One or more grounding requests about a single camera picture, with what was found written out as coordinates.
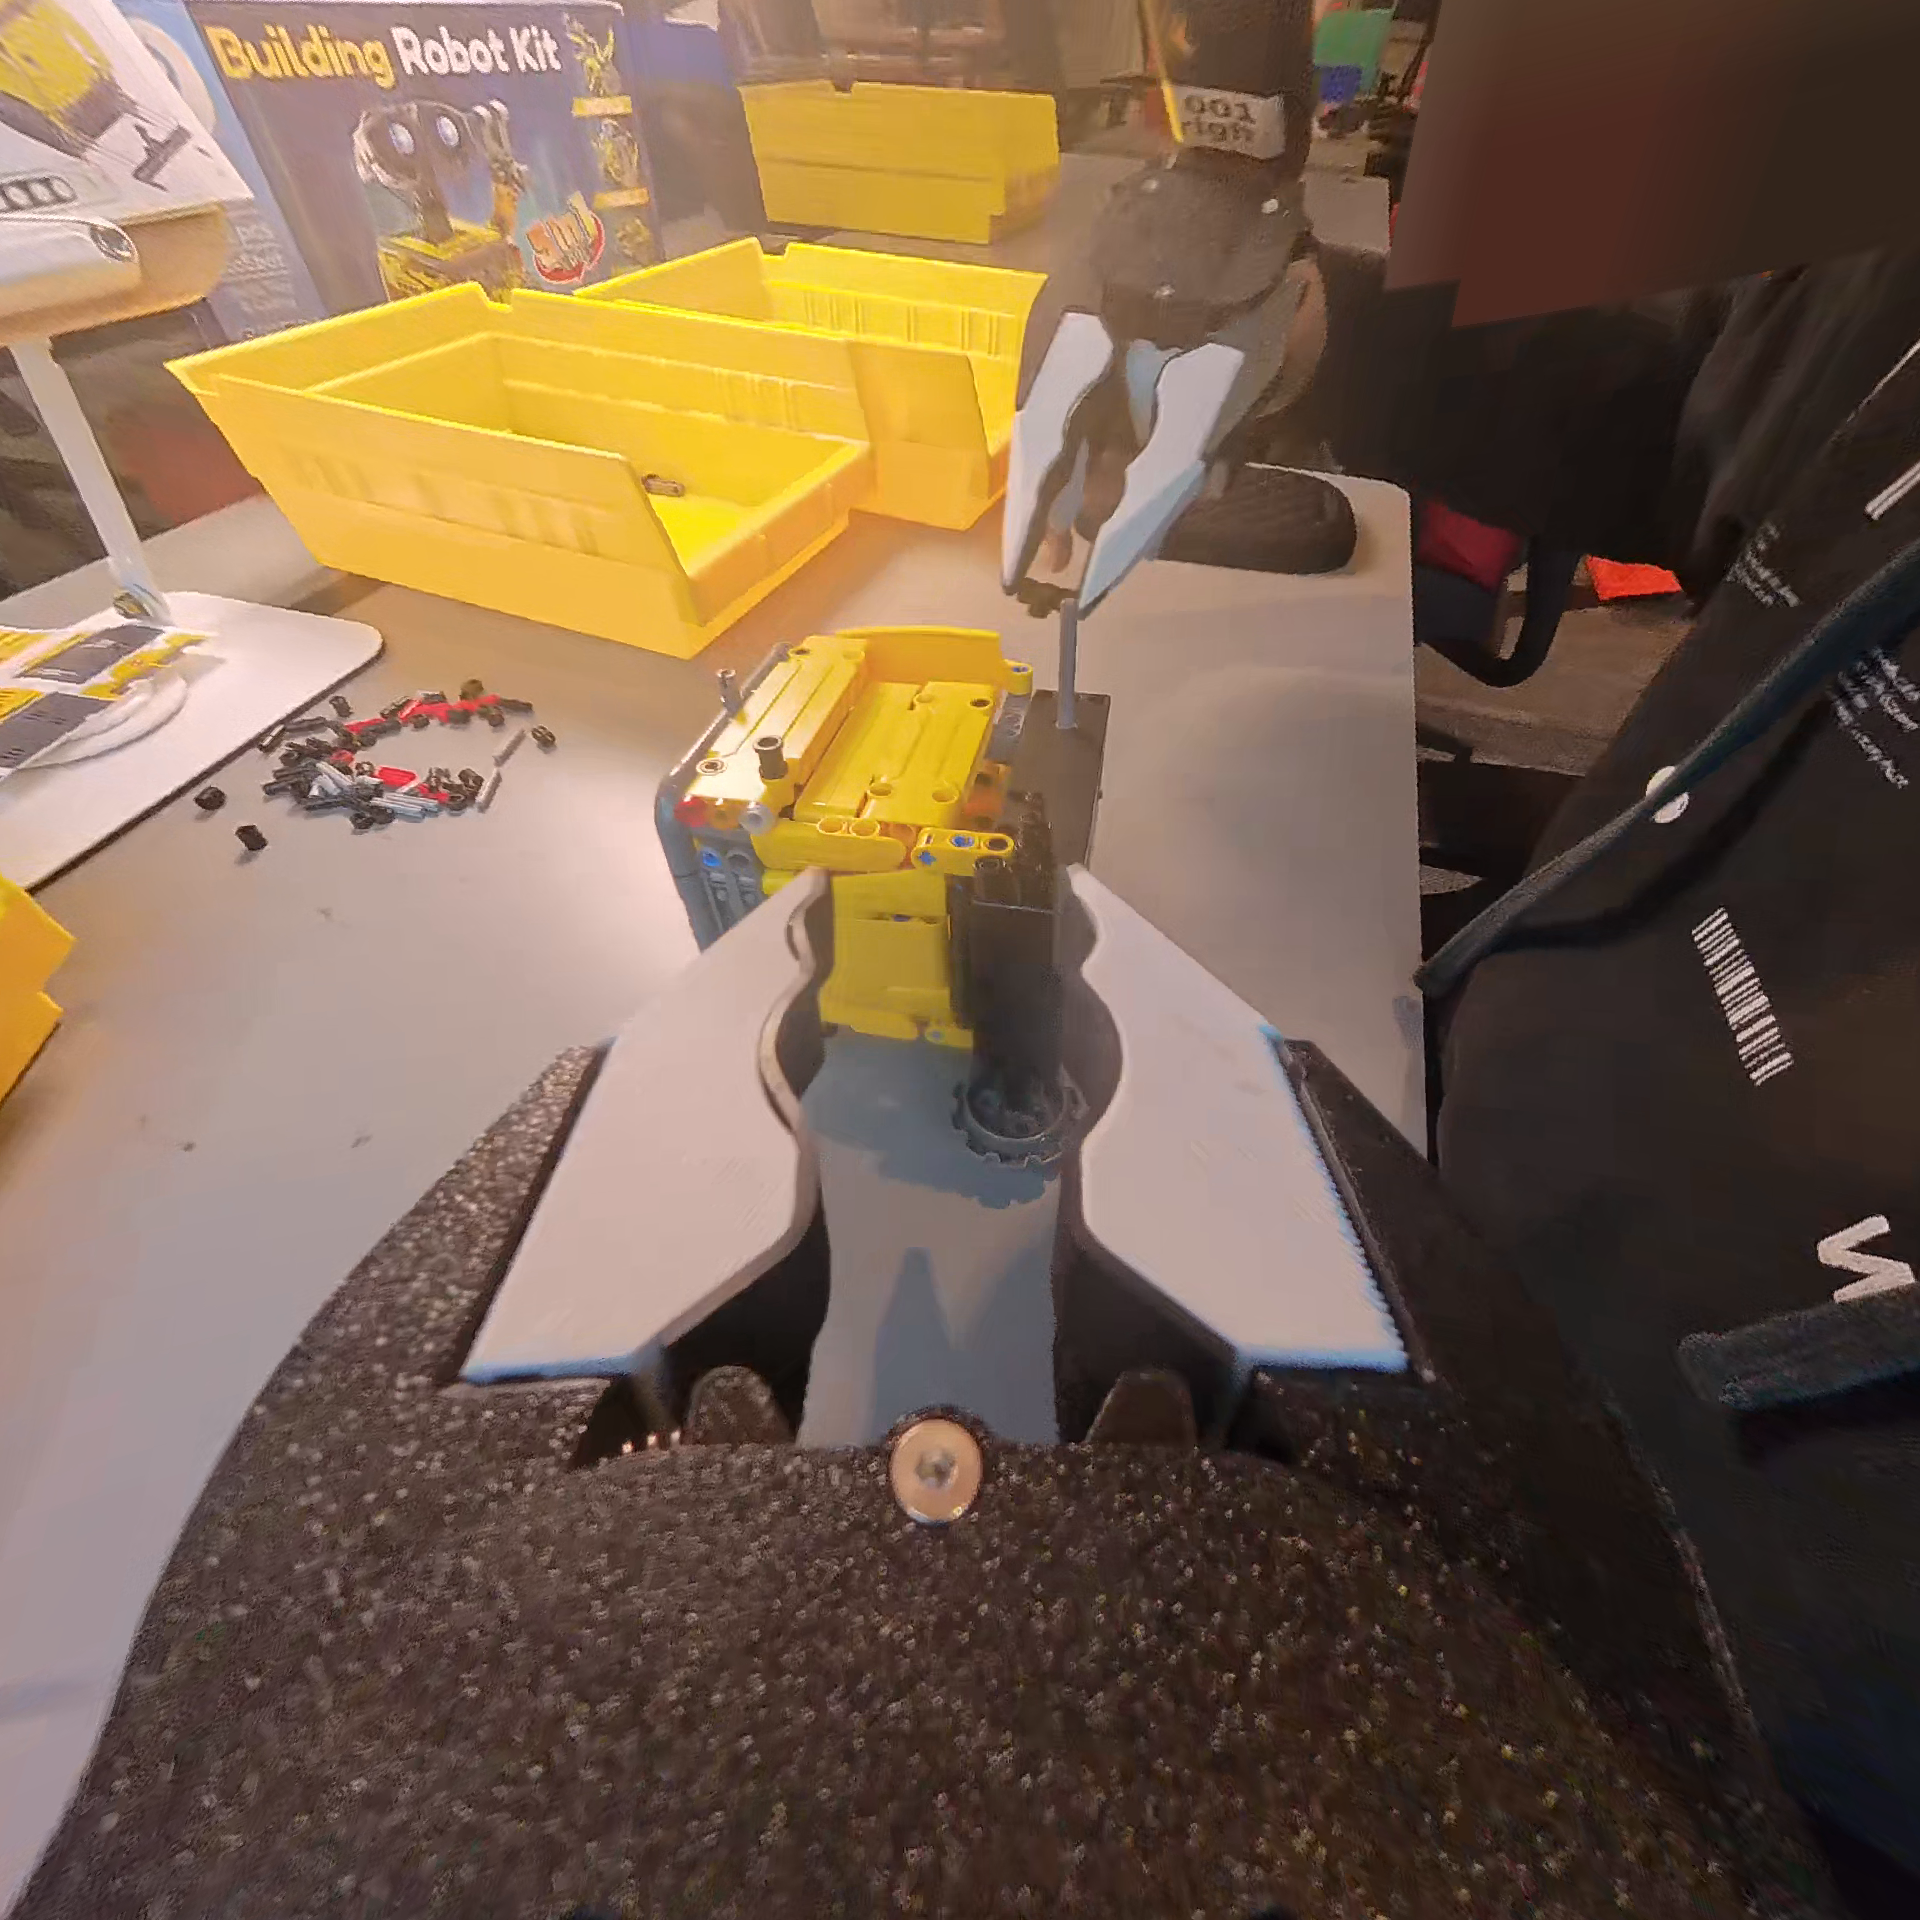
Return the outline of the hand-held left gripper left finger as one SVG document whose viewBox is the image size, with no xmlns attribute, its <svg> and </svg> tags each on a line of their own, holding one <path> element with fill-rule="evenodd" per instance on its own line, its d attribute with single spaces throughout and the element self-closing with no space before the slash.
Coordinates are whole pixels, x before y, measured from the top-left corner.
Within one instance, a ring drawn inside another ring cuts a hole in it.
<svg viewBox="0 0 1920 1920">
<path fill-rule="evenodd" d="M 830 877 L 804 872 L 614 1033 L 462 1381 L 623 1379 L 647 1420 L 680 1420 L 700 1381 L 742 1368 L 801 1415 L 830 1303 L 801 1113 L 830 971 Z"/>
</svg>

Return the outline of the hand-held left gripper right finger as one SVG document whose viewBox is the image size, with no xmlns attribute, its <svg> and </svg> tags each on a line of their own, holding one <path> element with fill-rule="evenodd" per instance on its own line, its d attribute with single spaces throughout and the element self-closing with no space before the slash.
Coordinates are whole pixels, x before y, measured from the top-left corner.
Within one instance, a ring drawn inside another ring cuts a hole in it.
<svg viewBox="0 0 1920 1920">
<path fill-rule="evenodd" d="M 1280 1035 L 1088 872 L 1062 877 L 1062 1420 L 1164 1375 L 1229 1420 L 1258 1371 L 1404 1376 L 1408 1347 Z"/>
</svg>

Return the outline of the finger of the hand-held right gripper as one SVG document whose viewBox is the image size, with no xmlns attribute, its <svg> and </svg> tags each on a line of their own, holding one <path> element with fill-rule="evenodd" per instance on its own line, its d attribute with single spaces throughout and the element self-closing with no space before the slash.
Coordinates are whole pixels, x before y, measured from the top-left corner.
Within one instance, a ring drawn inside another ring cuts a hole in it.
<svg viewBox="0 0 1920 1920">
<path fill-rule="evenodd" d="M 1070 489 L 1079 576 L 1071 603 L 1089 618 L 1200 498 L 1247 352 L 1232 343 L 1129 343 L 1095 389 L 1096 410 Z"/>
<path fill-rule="evenodd" d="M 1116 343 L 1102 317 L 1058 317 L 1014 410 L 998 533 L 998 583 L 1018 589 L 1071 479 L 1086 436 L 1073 418 L 1112 373 Z"/>
</svg>

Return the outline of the black holed brick beam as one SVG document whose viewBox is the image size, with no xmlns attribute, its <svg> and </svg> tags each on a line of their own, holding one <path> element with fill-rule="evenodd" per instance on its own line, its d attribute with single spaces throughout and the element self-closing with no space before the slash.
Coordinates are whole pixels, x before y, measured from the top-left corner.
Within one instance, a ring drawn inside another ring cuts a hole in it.
<svg viewBox="0 0 1920 1920">
<path fill-rule="evenodd" d="M 1054 1162 L 1077 1115 L 1065 1073 L 1062 872 L 1093 848 L 1112 701 L 1050 690 L 1008 699 L 991 745 L 1008 745 L 972 876 L 949 881 L 953 1007 L 972 1033 L 954 1125 L 1005 1167 Z"/>
</svg>

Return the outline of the yellow toy brick vehicle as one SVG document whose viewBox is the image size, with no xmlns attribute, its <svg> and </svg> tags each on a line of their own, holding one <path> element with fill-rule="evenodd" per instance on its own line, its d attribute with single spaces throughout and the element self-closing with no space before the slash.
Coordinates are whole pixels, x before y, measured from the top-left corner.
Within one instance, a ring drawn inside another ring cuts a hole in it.
<svg viewBox="0 0 1920 1920">
<path fill-rule="evenodd" d="M 722 684 L 720 715 L 656 796 L 697 946 L 824 873 L 823 1032 L 964 1055 L 954 1125 L 972 1033 L 953 1007 L 949 881 L 1009 845 L 983 835 L 1009 760 L 991 733 L 1009 698 L 1042 690 L 1032 667 L 993 631 L 869 627 L 789 643 Z M 1080 1112 L 1077 1095 L 1071 1128 Z"/>
</svg>

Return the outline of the grey desk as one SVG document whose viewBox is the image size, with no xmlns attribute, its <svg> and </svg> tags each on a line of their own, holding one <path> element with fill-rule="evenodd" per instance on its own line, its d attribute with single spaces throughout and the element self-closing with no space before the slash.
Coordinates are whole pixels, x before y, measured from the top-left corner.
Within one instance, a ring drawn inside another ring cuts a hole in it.
<svg viewBox="0 0 1920 1920">
<path fill-rule="evenodd" d="M 1095 873 L 1414 1143 L 1424 1044 L 1408 504 L 1346 479 L 1352 564 L 1141 567 L 1095 612 L 1111 692 Z M 5 1101 L 5 1904 L 77 1786 L 206 1476 L 305 1319 L 561 1051 L 689 956 L 648 807 L 714 673 L 877 624 L 1054 631 L 998 539 L 856 519 L 694 660 L 383 585 L 352 687 L 480 679 L 559 736 L 485 819 L 352 832 L 230 803 L 140 824 L 38 895 L 64 1020 Z"/>
</svg>

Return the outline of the yellow plastic bin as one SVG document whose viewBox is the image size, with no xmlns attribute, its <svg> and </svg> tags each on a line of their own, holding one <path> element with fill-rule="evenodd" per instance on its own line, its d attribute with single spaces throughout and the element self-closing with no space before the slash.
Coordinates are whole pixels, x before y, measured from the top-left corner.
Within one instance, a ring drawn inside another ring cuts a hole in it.
<svg viewBox="0 0 1920 1920">
<path fill-rule="evenodd" d="M 64 1018 L 49 987 L 73 941 L 28 889 L 2 877 L 2 1100 L 9 1100 Z"/>
<path fill-rule="evenodd" d="M 738 98 L 772 227 L 984 247 L 1030 227 L 1058 185 L 1044 92 L 789 80 Z"/>
<path fill-rule="evenodd" d="M 850 348 L 455 285 L 169 363 L 326 567 L 693 658 L 873 491 Z"/>
<path fill-rule="evenodd" d="M 871 512 L 962 533 L 1000 497 L 1042 273 L 751 237 L 622 275 L 590 300 L 850 348 L 873 447 Z"/>
</svg>

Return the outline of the pile of small brick pieces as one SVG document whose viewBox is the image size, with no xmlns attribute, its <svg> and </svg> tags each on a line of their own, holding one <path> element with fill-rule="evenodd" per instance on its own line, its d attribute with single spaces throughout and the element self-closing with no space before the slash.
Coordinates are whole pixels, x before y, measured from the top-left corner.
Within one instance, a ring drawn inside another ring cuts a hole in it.
<svg viewBox="0 0 1920 1920">
<path fill-rule="evenodd" d="M 356 835 L 485 816 L 521 753 L 558 748 L 535 701 L 468 679 L 356 711 L 345 695 L 270 728 L 239 763 L 183 799 L 198 821 L 222 821 L 241 858 L 270 845 L 264 807 L 337 821 Z"/>
</svg>

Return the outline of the white oval board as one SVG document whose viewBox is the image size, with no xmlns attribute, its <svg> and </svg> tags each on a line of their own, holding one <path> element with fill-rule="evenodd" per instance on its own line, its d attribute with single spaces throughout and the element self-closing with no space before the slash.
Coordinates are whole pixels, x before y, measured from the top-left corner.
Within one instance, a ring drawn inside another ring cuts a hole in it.
<svg viewBox="0 0 1920 1920">
<path fill-rule="evenodd" d="M 176 593 L 201 634 L 154 692 L 87 738 L 69 738 L 2 784 L 2 876 L 33 892 L 308 713 L 381 658 L 377 629 L 342 615 Z"/>
</svg>

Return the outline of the dark printed cardboard box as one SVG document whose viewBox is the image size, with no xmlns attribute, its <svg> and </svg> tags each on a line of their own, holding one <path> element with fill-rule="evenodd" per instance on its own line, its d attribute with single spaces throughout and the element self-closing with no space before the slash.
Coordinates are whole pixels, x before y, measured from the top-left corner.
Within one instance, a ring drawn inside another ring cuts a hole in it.
<svg viewBox="0 0 1920 1920">
<path fill-rule="evenodd" d="M 325 315 L 576 295 L 662 256 L 620 4 L 186 12 Z"/>
</svg>

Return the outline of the building instruction booklet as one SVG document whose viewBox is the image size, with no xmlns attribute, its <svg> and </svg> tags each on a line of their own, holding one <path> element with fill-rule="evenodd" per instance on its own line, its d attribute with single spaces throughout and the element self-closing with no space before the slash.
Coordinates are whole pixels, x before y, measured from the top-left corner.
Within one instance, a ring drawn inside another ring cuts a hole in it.
<svg viewBox="0 0 1920 1920">
<path fill-rule="evenodd" d="M 132 689 L 207 636 L 108 612 L 58 629 L 2 629 L 2 779 L 134 709 Z"/>
</svg>

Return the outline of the open instruction booklet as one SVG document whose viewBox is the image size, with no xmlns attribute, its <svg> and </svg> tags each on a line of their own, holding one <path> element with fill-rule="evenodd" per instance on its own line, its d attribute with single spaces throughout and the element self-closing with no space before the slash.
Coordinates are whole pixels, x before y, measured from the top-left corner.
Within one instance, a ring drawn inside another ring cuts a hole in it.
<svg viewBox="0 0 1920 1920">
<path fill-rule="evenodd" d="M 5 339 L 201 298 L 244 179 L 117 4 L 2 4 Z"/>
</svg>

